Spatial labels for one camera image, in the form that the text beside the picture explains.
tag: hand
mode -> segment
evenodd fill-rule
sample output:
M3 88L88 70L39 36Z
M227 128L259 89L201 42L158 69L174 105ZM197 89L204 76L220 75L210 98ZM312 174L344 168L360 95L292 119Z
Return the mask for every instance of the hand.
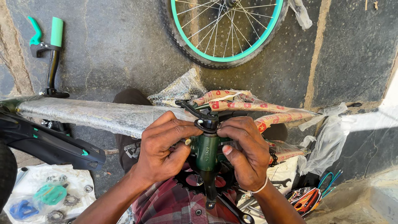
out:
M217 134L239 142L243 151L225 145L222 152L235 168L241 188L257 191L265 184L269 164L269 147L251 117L234 117L224 121Z
M188 158L191 148L182 142L174 148L170 146L182 138L202 133L193 122L179 120L173 112L167 111L142 133L140 157L129 173L138 176L146 187L175 176Z

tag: plaid shirt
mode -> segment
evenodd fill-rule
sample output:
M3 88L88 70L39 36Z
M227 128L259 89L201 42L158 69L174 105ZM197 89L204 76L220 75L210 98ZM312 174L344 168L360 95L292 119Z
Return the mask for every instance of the plaid shirt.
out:
M227 197L233 202L235 191L228 191ZM207 224L239 223L232 212L219 202L212 210L205 209L206 197L176 185L172 178L157 182L144 191L132 204L137 224Z

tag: stone floor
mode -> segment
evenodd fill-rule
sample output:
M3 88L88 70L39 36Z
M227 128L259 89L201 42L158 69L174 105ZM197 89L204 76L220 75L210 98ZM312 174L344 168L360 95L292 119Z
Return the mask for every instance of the stone floor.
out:
M375 10L369 1L366 11L363 0L303 2L313 22L310 29L303 31L289 9L274 40L257 57L234 69L212 70L193 64L173 45L157 0L0 0L0 96L42 90L49 53L40 59L30 55L34 30L27 16L40 24L45 41L56 16L65 22L56 86L72 99L111 102L128 86L155 94L194 67L207 89L247 89L270 103L313 111L361 102L362 107L347 113L377 112L398 64L398 2L379 2ZM303 133L296 125L289 125L288 143L298 144L317 130ZM350 133L330 170L343 168L342 182L397 165L391 159L398 158L397 132L396 126L374 126ZM72 135L103 149L115 148L107 131L72 125ZM104 167L112 175L93 173L96 196L123 175L115 155L108 156Z

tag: black pants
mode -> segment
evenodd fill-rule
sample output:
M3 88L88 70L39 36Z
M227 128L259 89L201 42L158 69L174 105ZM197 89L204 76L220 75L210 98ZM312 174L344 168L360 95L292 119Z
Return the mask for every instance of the black pants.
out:
M128 88L116 94L114 103L135 104L152 106L150 101L137 89ZM263 136L270 140L287 139L287 129L285 124L272 124L263 132ZM141 139L135 139L122 134L115 134L117 148L119 149L119 160L125 173L138 162L141 151Z

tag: fingernail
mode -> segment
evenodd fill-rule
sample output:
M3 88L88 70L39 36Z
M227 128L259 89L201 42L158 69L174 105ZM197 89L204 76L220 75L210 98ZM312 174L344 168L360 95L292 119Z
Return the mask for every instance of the fingernail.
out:
M222 152L225 155L229 155L232 152L232 147L230 145L224 145L222 148Z

